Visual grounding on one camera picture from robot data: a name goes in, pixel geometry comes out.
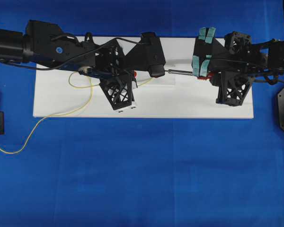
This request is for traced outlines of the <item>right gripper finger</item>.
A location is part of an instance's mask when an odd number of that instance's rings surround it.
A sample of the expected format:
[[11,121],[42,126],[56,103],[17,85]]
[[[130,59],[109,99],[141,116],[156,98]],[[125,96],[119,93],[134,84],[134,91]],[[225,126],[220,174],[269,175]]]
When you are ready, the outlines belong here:
[[225,51],[224,46],[215,38],[215,27],[202,27],[195,39],[192,68],[193,76],[207,77],[210,63]]
[[239,72],[222,71],[215,73],[210,79],[210,83],[219,88],[216,103],[241,106],[254,80],[254,78]]

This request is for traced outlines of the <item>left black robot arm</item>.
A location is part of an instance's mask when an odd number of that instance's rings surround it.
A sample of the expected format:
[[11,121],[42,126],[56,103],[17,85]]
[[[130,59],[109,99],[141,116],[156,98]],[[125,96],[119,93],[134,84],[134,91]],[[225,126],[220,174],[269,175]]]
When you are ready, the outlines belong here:
[[30,20],[26,32],[0,29],[0,63],[27,68],[26,63],[41,65],[40,70],[64,70],[99,79],[99,85],[113,110],[134,107],[134,70],[125,66],[125,55],[113,38],[96,44],[91,33],[84,40],[65,33],[57,24]]

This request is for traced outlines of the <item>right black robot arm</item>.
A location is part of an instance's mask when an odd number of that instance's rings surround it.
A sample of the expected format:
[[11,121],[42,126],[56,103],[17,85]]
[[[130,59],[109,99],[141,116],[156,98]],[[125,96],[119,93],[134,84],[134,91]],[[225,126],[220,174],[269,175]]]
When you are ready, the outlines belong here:
[[195,40],[192,75],[218,87],[216,103],[240,106],[253,82],[278,83],[284,74],[284,41],[252,44],[248,34],[232,32],[217,41],[214,27],[203,27]]

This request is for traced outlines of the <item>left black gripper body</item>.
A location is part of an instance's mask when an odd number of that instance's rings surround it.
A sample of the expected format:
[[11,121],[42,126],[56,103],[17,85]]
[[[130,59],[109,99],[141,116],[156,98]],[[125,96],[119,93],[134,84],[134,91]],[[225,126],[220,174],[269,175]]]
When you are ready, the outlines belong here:
[[129,73],[132,78],[135,78],[135,73],[131,69],[129,53],[124,53],[123,47],[116,39],[109,41],[95,55],[96,65],[92,69],[92,77],[113,78]]

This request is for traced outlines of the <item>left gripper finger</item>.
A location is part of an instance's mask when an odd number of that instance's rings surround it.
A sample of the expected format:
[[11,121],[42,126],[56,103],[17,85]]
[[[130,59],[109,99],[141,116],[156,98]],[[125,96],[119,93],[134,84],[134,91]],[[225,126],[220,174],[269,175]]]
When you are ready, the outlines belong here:
[[131,87],[132,89],[136,89],[138,87],[136,80],[137,73],[134,70],[130,70],[130,75],[131,75]]
[[100,79],[99,85],[114,111],[121,113],[126,109],[137,107],[130,73],[120,74],[110,79]]

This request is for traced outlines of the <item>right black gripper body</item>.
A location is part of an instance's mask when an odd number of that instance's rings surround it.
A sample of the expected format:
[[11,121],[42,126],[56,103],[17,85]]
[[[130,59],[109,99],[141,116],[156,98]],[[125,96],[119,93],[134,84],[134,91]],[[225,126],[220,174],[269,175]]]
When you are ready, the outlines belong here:
[[237,78],[258,78],[267,75],[267,42],[251,42],[251,36],[231,32],[224,36],[222,45],[213,38],[213,78],[229,73]]

